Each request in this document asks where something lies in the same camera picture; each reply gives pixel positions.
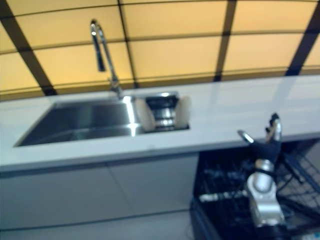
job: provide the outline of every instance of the gray cabinet door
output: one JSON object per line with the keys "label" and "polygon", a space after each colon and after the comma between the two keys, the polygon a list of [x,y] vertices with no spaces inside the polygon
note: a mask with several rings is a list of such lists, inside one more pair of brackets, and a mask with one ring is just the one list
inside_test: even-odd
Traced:
{"label": "gray cabinet door", "polygon": [[131,216],[107,167],[0,180],[0,228],[63,225]]}
{"label": "gray cabinet door", "polygon": [[173,155],[110,167],[136,214],[189,208],[198,154]]}

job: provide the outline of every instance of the floor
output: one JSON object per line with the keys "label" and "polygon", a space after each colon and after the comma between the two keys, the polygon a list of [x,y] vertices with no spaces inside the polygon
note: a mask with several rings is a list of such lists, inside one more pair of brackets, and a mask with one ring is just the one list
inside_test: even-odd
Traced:
{"label": "floor", "polygon": [[193,240],[188,211],[75,226],[4,231],[1,240]]}

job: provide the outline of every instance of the robotic hand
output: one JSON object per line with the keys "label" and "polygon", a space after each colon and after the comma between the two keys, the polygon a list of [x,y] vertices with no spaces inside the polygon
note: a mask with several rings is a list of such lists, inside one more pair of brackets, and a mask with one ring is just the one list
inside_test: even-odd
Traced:
{"label": "robotic hand", "polygon": [[256,156],[255,172],[246,181],[250,211],[261,240],[290,240],[285,217],[277,201],[274,166],[281,151],[282,125],[274,113],[266,127],[265,142],[255,141],[245,131],[238,134],[249,143]]}

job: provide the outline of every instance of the countertop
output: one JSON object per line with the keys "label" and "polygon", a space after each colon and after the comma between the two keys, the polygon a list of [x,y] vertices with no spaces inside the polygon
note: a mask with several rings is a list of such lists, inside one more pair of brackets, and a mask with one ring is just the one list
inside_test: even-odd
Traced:
{"label": "countertop", "polygon": [[249,79],[125,90],[124,94],[178,91],[190,96],[188,130],[14,147],[56,102],[103,99],[112,92],[56,95],[0,103],[0,171],[121,161],[244,146],[238,129],[257,139],[273,112],[284,140],[320,137],[320,75]]}

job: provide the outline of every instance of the faucet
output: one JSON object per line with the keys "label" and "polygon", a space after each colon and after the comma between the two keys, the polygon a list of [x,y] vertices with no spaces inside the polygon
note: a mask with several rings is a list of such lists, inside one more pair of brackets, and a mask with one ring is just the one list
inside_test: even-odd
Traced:
{"label": "faucet", "polygon": [[104,52],[105,52],[108,68],[109,68],[110,73],[111,73],[111,79],[108,78],[108,81],[111,84],[111,90],[117,94],[119,99],[122,99],[123,90],[122,90],[122,88],[120,86],[118,77],[117,77],[116,72],[115,72],[114,65],[113,65],[112,60],[111,60],[111,56],[110,56],[110,53],[109,53],[109,50],[108,50],[108,47],[107,47],[108,42],[107,42],[107,39],[105,38],[104,32],[103,32],[100,24],[97,22],[96,19],[92,19],[92,21],[90,23],[90,32],[91,32],[91,36],[92,36],[93,45],[94,45],[94,48],[95,48],[96,59],[97,59],[97,64],[98,64],[98,70],[100,72],[106,72],[106,68],[105,68],[105,65],[104,65],[104,60],[102,58],[100,47],[99,47],[99,41],[98,41],[98,38],[97,38],[97,35],[99,34],[100,40],[101,40],[101,43],[102,43],[102,46],[103,46],[103,49],[104,49]]}

